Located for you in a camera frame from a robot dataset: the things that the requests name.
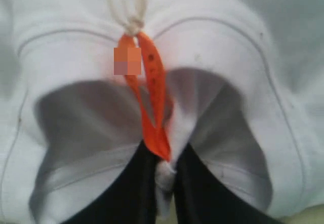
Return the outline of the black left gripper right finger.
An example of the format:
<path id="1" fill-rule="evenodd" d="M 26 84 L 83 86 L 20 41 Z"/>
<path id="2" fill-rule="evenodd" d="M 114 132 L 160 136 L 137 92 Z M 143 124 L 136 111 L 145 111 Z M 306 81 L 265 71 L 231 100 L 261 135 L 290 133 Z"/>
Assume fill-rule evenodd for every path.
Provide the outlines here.
<path id="1" fill-rule="evenodd" d="M 174 186 L 180 224 L 278 224 L 281 223 L 225 187 L 187 145 L 177 163 Z"/>

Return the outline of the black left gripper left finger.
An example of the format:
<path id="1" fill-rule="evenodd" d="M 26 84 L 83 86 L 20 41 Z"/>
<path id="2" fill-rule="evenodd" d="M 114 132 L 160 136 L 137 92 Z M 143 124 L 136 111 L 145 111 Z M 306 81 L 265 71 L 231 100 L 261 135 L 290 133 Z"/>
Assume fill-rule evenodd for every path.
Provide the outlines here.
<path id="1" fill-rule="evenodd" d="M 144 142 L 126 168 L 95 201 L 66 220 L 67 224 L 154 224 L 157 157 Z"/>

